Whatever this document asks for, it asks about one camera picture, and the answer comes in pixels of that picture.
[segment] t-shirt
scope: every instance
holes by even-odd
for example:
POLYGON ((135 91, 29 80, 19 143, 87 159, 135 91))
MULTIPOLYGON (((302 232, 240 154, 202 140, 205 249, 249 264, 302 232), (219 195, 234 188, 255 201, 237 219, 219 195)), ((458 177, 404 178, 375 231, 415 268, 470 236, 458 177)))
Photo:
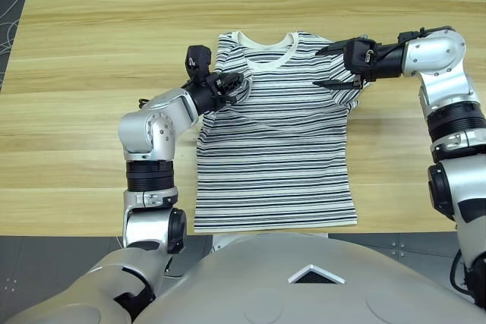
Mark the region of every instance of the t-shirt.
POLYGON ((219 36, 218 72, 240 72, 238 103, 205 114, 197 139, 196 232, 356 224, 346 168, 346 122, 359 90, 342 55, 307 32, 261 45, 241 31, 219 36))

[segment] robotic arm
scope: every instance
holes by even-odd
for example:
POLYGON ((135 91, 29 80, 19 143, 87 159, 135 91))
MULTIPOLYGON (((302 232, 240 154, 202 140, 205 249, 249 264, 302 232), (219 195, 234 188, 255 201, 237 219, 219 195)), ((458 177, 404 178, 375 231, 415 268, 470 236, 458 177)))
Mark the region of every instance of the robotic arm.
POLYGON ((234 104, 230 96, 241 74, 210 73, 211 51, 190 46, 186 69, 190 80, 124 116, 118 135, 127 161, 124 193, 124 249, 104 257, 68 290, 32 307, 10 324, 130 323, 155 300, 172 255, 184 248, 185 213, 173 207, 175 140, 199 115, 234 104))
MULTIPOLYGON (((467 294, 486 307, 486 120, 472 79, 464 71, 465 41, 451 27, 399 34, 382 45, 358 37, 335 42, 317 55, 344 54, 351 83, 325 80, 330 89, 361 89, 379 78, 419 76, 419 99, 435 165, 428 169, 433 207, 456 222, 467 294)), ((456 265, 451 272, 451 283, 456 265)))

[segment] black vent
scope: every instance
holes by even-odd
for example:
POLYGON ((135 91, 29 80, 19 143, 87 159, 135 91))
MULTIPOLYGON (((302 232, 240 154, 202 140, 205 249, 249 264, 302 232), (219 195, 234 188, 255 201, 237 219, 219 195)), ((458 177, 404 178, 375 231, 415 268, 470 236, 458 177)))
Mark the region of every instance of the black vent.
POLYGON ((336 284, 334 281, 331 281, 327 277, 319 275, 314 271, 310 271, 306 273, 294 283, 295 284, 336 284))

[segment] shirt sleeve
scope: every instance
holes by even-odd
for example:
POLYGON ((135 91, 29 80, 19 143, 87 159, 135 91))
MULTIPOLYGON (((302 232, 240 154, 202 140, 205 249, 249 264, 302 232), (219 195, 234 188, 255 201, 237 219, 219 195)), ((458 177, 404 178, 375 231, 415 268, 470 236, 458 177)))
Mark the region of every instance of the shirt sleeve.
MULTIPOLYGON (((340 80, 343 83, 351 83, 353 74, 345 69, 344 58, 342 55, 329 56, 330 68, 329 68, 329 80, 340 80)), ((351 110, 358 106, 358 96, 361 90, 330 90, 331 96, 337 105, 342 105, 351 110)))
POLYGON ((241 86, 229 95, 236 97, 237 104, 244 102, 250 96, 253 76, 246 63, 243 50, 232 38, 232 33, 219 35, 214 71, 243 74, 241 86))

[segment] wood grain surface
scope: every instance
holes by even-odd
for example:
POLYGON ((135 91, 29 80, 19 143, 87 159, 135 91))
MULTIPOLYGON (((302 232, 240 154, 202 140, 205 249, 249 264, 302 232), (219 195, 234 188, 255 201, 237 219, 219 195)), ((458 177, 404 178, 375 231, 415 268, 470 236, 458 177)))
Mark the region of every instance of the wood grain surface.
MULTIPOLYGON (((125 165, 118 121, 137 99, 179 87, 191 44, 243 30, 277 42, 293 30, 329 39, 454 26, 486 97, 486 0, 27 0, 0 94, 0 234, 122 231, 125 165)), ((349 119, 347 161, 358 224, 328 232, 448 231, 427 189, 430 140, 417 79, 379 80, 349 119)), ((179 208, 191 226, 194 127, 180 138, 179 208)))

